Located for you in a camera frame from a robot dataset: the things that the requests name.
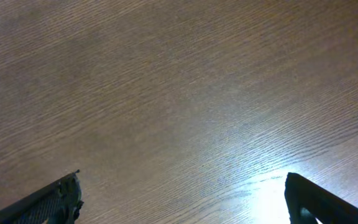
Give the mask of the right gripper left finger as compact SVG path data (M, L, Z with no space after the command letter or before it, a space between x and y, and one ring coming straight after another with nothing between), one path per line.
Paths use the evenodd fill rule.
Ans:
M1 224L74 224L84 204L76 170L0 210Z

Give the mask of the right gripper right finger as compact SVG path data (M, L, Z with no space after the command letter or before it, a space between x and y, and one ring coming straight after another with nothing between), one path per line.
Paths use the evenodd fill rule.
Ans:
M358 224L358 208L297 173L285 181L291 224Z

